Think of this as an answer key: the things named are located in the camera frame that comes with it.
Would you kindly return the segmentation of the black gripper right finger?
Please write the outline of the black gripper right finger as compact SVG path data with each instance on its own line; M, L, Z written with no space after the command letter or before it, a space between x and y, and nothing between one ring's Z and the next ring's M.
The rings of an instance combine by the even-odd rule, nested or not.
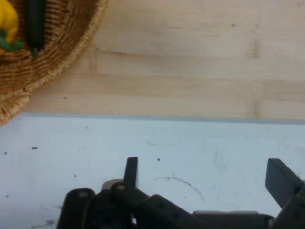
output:
M305 182L280 159L267 162L266 189L281 211L271 229L303 229L305 227Z

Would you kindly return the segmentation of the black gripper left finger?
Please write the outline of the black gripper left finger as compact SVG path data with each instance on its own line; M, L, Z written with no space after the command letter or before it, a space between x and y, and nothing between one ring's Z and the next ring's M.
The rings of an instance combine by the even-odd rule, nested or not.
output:
M138 159L127 159L124 178L98 194L88 188L70 191L59 229L205 229L207 224L160 195L136 188Z

